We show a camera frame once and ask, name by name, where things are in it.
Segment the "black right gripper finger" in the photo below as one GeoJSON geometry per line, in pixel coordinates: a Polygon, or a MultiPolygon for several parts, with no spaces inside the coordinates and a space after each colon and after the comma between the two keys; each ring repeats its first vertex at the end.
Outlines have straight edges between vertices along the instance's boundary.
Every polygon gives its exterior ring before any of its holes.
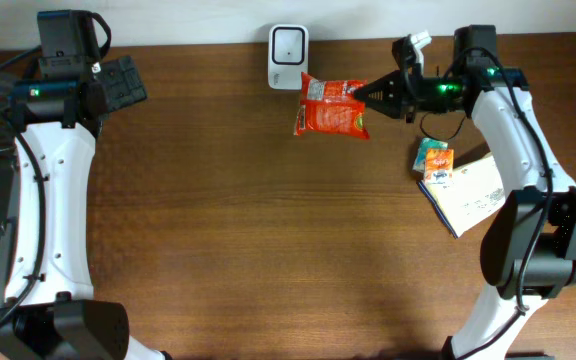
{"type": "Polygon", "coordinates": [[[394,95],[397,90],[398,71],[395,70],[381,78],[368,83],[354,92],[354,96],[370,96],[373,93],[381,93],[385,96],[394,95]]]}
{"type": "Polygon", "coordinates": [[[364,103],[366,108],[372,109],[382,115],[392,119],[401,119],[401,104],[394,98],[386,97],[385,99],[375,99],[367,96],[355,96],[355,99],[364,103]]]}

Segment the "red snack pouch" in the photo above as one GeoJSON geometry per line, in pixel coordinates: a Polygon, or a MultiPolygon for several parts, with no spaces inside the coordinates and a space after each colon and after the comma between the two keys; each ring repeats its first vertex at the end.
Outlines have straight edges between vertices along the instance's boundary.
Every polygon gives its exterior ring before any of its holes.
{"type": "Polygon", "coordinates": [[[319,80],[302,72],[294,134],[305,132],[346,135],[368,140],[364,125],[365,104],[354,92],[367,84],[362,80],[319,80]]]}

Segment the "teal tissue pack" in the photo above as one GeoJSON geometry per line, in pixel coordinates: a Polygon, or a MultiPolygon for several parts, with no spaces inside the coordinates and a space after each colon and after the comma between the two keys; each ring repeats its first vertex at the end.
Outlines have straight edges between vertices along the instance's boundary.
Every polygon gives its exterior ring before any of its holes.
{"type": "Polygon", "coordinates": [[[419,144],[417,154],[415,156],[415,159],[414,159],[414,162],[412,165],[412,170],[419,172],[419,173],[423,173],[425,171],[425,162],[426,162],[427,152],[431,149],[444,150],[447,148],[448,148],[447,142],[431,139],[428,137],[423,138],[419,144]]]}

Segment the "cream snack bag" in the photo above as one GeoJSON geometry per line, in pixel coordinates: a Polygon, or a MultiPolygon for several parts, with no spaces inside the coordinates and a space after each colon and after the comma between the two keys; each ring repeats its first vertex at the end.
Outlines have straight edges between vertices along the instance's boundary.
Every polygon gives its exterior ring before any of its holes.
{"type": "Polygon", "coordinates": [[[455,168],[447,183],[417,185],[454,238],[495,213],[506,199],[491,153],[455,168]]]}

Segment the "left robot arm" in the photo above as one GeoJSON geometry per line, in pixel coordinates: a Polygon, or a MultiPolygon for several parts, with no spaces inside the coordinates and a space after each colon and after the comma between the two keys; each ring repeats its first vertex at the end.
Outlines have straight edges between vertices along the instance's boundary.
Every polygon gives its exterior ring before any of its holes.
{"type": "Polygon", "coordinates": [[[19,163],[19,212],[0,306],[9,359],[161,359],[133,337],[127,312],[94,297],[86,245],[87,187],[112,112],[146,99],[132,58],[109,60],[103,17],[42,11],[39,77],[17,81],[3,112],[19,163]]]}

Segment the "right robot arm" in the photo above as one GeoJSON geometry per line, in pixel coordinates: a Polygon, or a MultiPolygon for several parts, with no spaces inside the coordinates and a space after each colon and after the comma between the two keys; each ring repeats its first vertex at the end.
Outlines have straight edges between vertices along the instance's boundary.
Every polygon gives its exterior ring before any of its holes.
{"type": "Polygon", "coordinates": [[[507,359],[530,317],[576,284],[576,182],[553,154],[532,108],[521,69],[497,55],[492,25],[454,32],[453,61],[442,76],[423,74],[427,33],[394,41],[397,70],[355,91],[356,100],[393,119],[462,111],[483,135],[505,203],[484,236],[486,281],[463,327],[440,359],[507,359]]]}

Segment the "white barcode scanner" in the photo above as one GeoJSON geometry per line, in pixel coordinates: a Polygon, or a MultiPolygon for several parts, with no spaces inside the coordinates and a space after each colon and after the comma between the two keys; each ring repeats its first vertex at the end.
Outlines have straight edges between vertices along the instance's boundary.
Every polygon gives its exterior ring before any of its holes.
{"type": "Polygon", "coordinates": [[[308,72],[309,31],[303,25],[276,24],[268,33],[268,85],[275,90],[300,90],[308,72]]]}

